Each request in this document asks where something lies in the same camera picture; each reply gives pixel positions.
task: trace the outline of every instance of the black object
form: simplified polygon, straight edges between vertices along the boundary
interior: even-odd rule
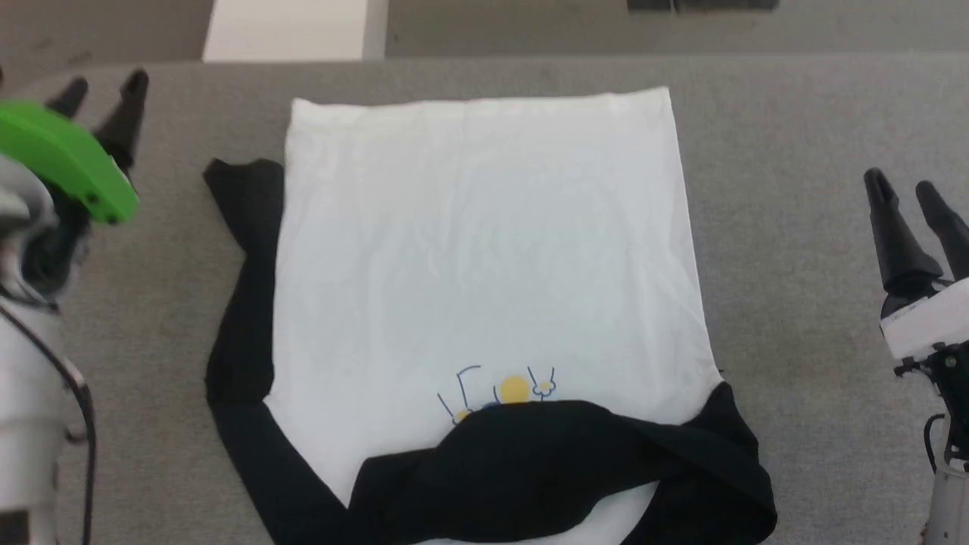
[[[715,10],[773,10],[780,0],[626,0],[631,12],[712,12]]]
[[[932,354],[920,367],[939,389],[949,412],[944,463],[953,457],[964,458],[969,451],[969,342]]]
[[[144,101],[148,95],[148,74],[136,70],[121,85],[121,102],[94,132],[101,147],[110,155],[125,175],[135,164],[135,151],[144,117]]]
[[[65,117],[74,117],[80,109],[80,103],[84,102],[85,96],[87,96],[87,80],[74,78],[59,95],[48,100],[45,105]]]
[[[0,513],[0,545],[30,544],[30,513],[8,511]]]
[[[283,168],[266,160],[215,161],[205,180],[246,254],[209,358],[207,399],[276,545],[519,541],[569,529],[600,498],[657,480],[623,545],[746,545],[772,533],[770,479],[727,383],[682,426],[626,418],[584,401],[477,411],[435,448],[364,462],[344,507],[263,403],[273,380]]]
[[[969,277],[969,227],[966,227],[959,214],[949,208],[931,181],[919,182],[916,196],[919,197],[925,223],[942,243],[953,279],[958,282]]]
[[[885,174],[870,169],[864,173],[864,187],[871,206],[871,231],[886,293],[907,303],[928,295],[932,282],[942,277],[942,268],[922,251],[912,235],[898,211],[898,195]]]

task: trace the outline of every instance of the printed graphic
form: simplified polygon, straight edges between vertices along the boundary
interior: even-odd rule
[[[469,414],[476,410],[481,410],[496,404],[525,403],[528,401],[544,401],[555,391],[555,368],[551,368],[548,380],[539,381],[536,379],[535,372],[531,367],[525,368],[528,371],[527,378],[520,374],[513,374],[502,379],[501,383],[491,386],[491,396],[494,401],[488,401],[480,406],[472,406],[468,403],[468,391],[465,389],[467,373],[481,369],[481,366],[471,366],[457,372],[457,388],[461,393],[461,406],[458,410],[452,410],[444,401],[440,393],[437,395],[438,401],[444,410],[451,416],[451,423],[457,426]]]

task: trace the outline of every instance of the yellow circle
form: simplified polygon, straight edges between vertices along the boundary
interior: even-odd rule
[[[498,397],[503,403],[524,403],[528,401],[528,382],[516,374],[501,381]]]

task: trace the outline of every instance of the black cable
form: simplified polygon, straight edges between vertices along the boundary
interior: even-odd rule
[[[937,467],[935,466],[935,454],[932,452],[932,424],[935,424],[936,420],[941,420],[945,418],[945,413],[933,414],[928,417],[925,421],[925,427],[922,428],[922,438],[925,440],[925,454],[928,455],[928,463],[932,466],[932,472],[935,473]]]
[[[77,374],[77,371],[72,371],[74,366],[68,367],[61,360],[53,350],[44,342],[43,339],[37,336],[34,332],[30,331],[23,322],[20,321],[12,312],[10,312],[4,305],[0,305],[0,314],[7,319],[15,328],[17,328],[28,340],[30,340],[37,350],[44,355],[45,358],[50,362],[51,365],[57,369],[60,373],[61,378],[67,384],[71,393],[74,394],[74,398],[78,401],[78,406],[80,407],[80,414],[84,418],[84,430],[87,434],[87,473],[84,479],[84,519],[83,519],[83,530],[81,531],[81,545],[91,544],[91,511],[94,508],[94,468],[97,462],[97,436],[94,432],[94,402],[91,399],[91,390],[87,387],[87,384],[83,382],[83,378]]]

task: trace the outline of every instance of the green robot part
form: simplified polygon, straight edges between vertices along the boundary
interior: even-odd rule
[[[147,75],[135,72],[121,87],[121,103],[91,134],[70,117],[87,90],[75,80],[46,106],[0,101],[0,153],[87,208],[94,221],[129,220],[138,194],[128,180],[141,129]]]

